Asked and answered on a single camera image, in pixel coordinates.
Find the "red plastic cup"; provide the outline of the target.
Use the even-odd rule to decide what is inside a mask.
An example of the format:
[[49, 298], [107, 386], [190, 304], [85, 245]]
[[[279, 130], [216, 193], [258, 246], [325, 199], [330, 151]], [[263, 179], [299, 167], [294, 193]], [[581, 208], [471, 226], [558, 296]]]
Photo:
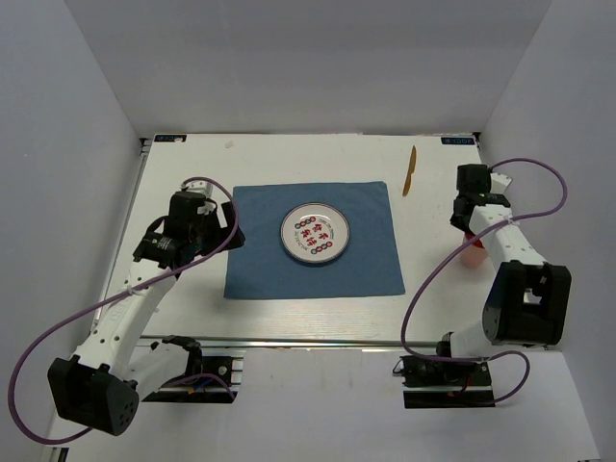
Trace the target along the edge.
[[481, 240], [473, 242], [460, 254], [461, 263], [469, 269], [479, 268], [487, 259], [488, 253]]

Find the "white patterned plate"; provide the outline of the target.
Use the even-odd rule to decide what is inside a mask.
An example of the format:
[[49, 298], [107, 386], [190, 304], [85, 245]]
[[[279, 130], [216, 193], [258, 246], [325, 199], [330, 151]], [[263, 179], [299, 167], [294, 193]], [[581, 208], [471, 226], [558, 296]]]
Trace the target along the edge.
[[324, 203], [304, 203], [282, 220], [280, 240], [286, 252], [300, 263], [324, 265], [347, 249], [350, 228], [346, 217]]

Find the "blue cloth napkin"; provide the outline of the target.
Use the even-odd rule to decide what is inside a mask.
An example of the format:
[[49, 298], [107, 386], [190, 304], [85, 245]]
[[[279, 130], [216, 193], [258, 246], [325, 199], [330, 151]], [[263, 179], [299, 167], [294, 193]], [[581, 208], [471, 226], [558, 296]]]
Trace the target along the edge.
[[[303, 299], [404, 294], [385, 183], [239, 186], [233, 194], [245, 243], [228, 256], [225, 297]], [[349, 243], [342, 255], [331, 262], [300, 262], [283, 245], [283, 220], [304, 203], [331, 206], [347, 220]]]

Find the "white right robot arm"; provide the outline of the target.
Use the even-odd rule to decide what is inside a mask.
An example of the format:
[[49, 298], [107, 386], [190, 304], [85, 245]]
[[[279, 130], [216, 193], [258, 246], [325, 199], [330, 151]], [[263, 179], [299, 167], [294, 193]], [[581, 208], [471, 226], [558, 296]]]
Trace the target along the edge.
[[457, 197], [451, 224], [467, 239], [479, 237], [496, 276], [481, 319], [449, 333], [449, 350], [436, 357], [436, 375], [448, 384], [470, 370], [469, 357], [490, 357], [514, 346], [552, 347], [560, 343], [572, 275], [553, 265], [530, 244], [504, 192], [511, 179], [486, 165], [457, 168]]

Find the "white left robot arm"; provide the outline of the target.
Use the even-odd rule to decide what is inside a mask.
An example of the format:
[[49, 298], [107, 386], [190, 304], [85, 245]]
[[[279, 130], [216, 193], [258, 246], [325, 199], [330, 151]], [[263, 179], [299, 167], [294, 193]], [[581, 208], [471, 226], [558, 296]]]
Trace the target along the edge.
[[195, 181], [172, 195], [167, 214], [146, 228], [133, 253], [126, 296], [110, 304], [69, 359], [50, 366], [47, 377], [61, 418], [117, 436], [134, 420], [139, 403], [164, 385], [215, 379], [203, 368], [200, 342], [191, 337], [167, 335], [144, 356], [133, 356], [184, 268], [244, 243], [232, 202], [216, 203], [212, 190], [212, 184]]

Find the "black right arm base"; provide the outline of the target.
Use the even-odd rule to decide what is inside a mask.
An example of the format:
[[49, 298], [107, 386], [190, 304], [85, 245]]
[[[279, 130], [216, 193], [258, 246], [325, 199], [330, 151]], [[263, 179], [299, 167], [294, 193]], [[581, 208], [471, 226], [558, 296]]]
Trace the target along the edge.
[[486, 363], [425, 361], [400, 356], [392, 369], [402, 379], [405, 409], [494, 407], [492, 378]]

